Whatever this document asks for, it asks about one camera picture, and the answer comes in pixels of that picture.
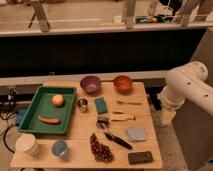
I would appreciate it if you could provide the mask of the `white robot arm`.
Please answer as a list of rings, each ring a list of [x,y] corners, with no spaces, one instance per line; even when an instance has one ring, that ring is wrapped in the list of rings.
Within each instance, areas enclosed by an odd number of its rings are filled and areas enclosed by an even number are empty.
[[[161,123],[170,125],[185,100],[188,99],[213,116],[213,87],[205,80],[207,67],[199,62],[190,62],[169,70],[165,75],[166,86],[159,95],[162,104]]]

